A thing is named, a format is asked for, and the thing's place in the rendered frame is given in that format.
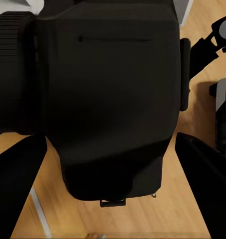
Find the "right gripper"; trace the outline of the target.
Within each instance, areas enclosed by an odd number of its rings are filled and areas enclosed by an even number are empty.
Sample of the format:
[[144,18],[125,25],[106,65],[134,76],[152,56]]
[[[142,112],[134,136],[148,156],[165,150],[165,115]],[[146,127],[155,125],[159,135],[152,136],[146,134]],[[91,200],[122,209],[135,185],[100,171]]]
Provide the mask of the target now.
[[193,79],[193,77],[203,70],[203,66],[200,65],[200,63],[194,59],[193,55],[191,54],[191,60],[190,60],[190,80]]

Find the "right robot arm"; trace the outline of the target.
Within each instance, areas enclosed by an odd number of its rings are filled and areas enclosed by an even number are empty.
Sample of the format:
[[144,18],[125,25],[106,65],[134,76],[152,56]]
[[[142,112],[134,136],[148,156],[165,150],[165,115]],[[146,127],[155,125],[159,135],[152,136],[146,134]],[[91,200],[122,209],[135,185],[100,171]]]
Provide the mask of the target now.
[[[206,39],[200,38],[190,49],[190,80],[205,66],[218,58],[219,55],[216,51],[223,48],[222,51],[226,52],[226,16],[214,22],[212,30]],[[211,42],[213,36],[215,36],[217,46]]]

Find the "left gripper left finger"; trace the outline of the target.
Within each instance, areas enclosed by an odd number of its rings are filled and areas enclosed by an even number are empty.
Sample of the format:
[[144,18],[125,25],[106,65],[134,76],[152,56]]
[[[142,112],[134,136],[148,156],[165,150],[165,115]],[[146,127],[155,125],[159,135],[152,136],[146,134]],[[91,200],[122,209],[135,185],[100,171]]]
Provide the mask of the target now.
[[10,239],[46,152],[41,132],[0,154],[0,239]]

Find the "digital camera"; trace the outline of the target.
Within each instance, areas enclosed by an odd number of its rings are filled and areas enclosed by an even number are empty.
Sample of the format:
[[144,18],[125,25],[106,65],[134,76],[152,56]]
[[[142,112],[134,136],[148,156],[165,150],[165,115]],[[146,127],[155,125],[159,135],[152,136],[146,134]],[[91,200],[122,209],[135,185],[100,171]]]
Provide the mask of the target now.
[[3,12],[0,134],[44,132],[73,199],[103,208],[154,194],[188,108],[190,49],[173,0],[44,0],[38,15]]

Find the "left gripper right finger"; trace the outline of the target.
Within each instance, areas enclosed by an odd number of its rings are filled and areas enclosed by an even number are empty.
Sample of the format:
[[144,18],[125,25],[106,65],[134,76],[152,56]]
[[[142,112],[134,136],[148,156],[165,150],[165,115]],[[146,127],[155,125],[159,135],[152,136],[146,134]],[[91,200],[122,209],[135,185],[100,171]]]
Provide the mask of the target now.
[[226,239],[226,157],[181,132],[175,149],[212,239]]

